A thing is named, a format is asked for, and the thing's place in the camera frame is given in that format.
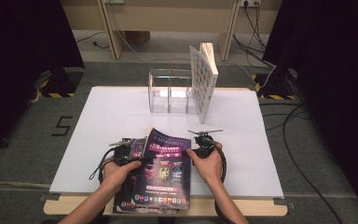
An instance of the colorful magazine page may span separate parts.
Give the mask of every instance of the colorful magazine page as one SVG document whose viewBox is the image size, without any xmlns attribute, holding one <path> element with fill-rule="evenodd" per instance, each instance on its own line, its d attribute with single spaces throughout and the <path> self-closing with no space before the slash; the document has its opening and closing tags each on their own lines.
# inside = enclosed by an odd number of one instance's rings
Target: colorful magazine page
<svg viewBox="0 0 358 224">
<path fill-rule="evenodd" d="M 130 157 L 142 157 L 145 149 L 145 138 L 134 139 L 131 143 Z M 131 205 L 131 196 L 136 181 L 136 172 L 130 172 L 121 187 L 121 190 L 115 195 L 114 211 L 134 212 L 135 206 Z"/>
<path fill-rule="evenodd" d="M 182 152 L 191 148 L 191 140 L 168 136 L 152 129 L 145 144 L 143 163 L 131 196 L 144 208 L 189 209 L 191 159 Z"/>
<path fill-rule="evenodd" d="M 218 77 L 212 43 L 201 44 L 200 51 L 190 46 L 190 60 L 192 73 L 191 90 L 200 122 L 204 123 Z"/>
</svg>

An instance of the finger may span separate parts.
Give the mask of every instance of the finger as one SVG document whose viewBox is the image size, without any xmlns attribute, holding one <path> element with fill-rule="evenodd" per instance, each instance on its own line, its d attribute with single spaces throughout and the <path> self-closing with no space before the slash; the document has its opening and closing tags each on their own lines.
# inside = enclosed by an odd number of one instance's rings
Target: finger
<svg viewBox="0 0 358 224">
<path fill-rule="evenodd" d="M 141 164 L 142 163 L 140 161 L 132 161 L 126 165 L 123 165 L 122 167 L 125 167 L 128 171 L 131 171 L 141 166 Z"/>
<path fill-rule="evenodd" d="M 194 162 L 196 162 L 197 160 L 200 159 L 200 157 L 197 155 L 197 153 L 195 153 L 192 149 L 188 148 L 186 150 L 187 155 L 191 158 L 191 160 L 193 160 Z"/>
<path fill-rule="evenodd" d="M 220 147 L 220 149 L 223 149 L 223 145 L 219 142 L 214 142 L 216 144 L 217 147 Z"/>
</svg>

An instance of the wrist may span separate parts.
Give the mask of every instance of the wrist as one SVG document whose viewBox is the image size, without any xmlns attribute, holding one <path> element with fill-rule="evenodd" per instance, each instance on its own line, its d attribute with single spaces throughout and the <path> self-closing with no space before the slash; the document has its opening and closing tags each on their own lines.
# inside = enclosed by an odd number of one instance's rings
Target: wrist
<svg viewBox="0 0 358 224">
<path fill-rule="evenodd" d="M 113 197 L 120 190 L 120 187 L 117 187 L 116 184 L 112 185 L 110 183 L 106 184 L 106 182 L 103 182 L 97 190 Z"/>
<path fill-rule="evenodd" d="M 222 184 L 222 181 L 220 180 L 219 177 L 210 177 L 210 178 L 206 178 L 205 179 L 205 183 L 211 187 L 211 186 L 218 186 Z"/>
</svg>

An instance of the transparent container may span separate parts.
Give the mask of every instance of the transparent container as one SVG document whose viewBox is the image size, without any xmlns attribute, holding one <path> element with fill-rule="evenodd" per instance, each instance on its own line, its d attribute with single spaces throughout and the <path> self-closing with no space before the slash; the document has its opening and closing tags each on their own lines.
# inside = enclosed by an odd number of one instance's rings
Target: transparent container
<svg viewBox="0 0 358 224">
<path fill-rule="evenodd" d="M 150 112 L 197 114 L 191 86 L 190 70 L 151 69 L 148 88 Z"/>
</svg>

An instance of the white table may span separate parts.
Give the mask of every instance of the white table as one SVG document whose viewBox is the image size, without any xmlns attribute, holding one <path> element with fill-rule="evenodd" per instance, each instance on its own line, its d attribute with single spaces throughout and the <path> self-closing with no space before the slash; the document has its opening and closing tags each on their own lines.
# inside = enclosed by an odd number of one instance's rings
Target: white table
<svg viewBox="0 0 358 224">
<path fill-rule="evenodd" d="M 83 196 L 92 193 L 99 183 L 96 178 L 89 180 L 89 176 L 109 144 L 122 137 L 143 137 L 150 127 L 192 140 L 194 134 L 188 130 L 223 129 L 211 136 L 224 146 L 225 186 L 230 195 L 238 200 L 269 202 L 283 198 L 255 92 L 238 89 L 215 89 L 206 121 L 201 124 L 196 114 L 150 113 L 146 87 L 92 88 L 50 192 Z M 196 169 L 191 174 L 191 196 L 212 198 Z"/>
</svg>

